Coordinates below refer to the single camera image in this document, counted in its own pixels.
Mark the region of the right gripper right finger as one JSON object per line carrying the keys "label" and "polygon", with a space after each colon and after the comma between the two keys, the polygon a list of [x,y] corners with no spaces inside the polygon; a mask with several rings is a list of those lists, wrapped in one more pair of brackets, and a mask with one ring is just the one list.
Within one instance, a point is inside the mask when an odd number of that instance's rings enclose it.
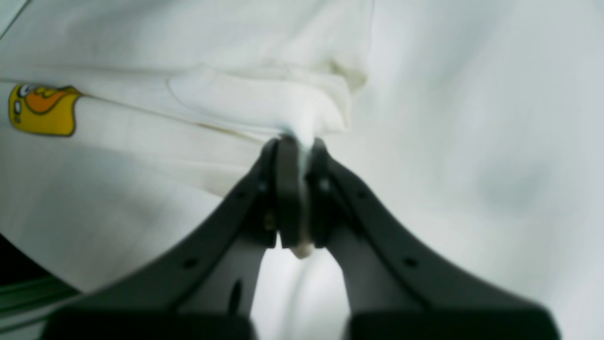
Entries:
{"label": "right gripper right finger", "polygon": [[317,139],[311,235],[341,268],[345,340],[558,340],[542,305],[459,268],[407,230]]}

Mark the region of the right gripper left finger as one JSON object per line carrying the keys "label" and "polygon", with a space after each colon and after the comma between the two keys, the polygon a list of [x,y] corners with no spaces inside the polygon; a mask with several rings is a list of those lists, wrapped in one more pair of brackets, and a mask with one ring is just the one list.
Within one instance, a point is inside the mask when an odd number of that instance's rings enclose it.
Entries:
{"label": "right gripper left finger", "polygon": [[255,340],[266,249],[300,241],[299,146],[273,138],[212,214],[166,254],[54,312],[43,340]]}

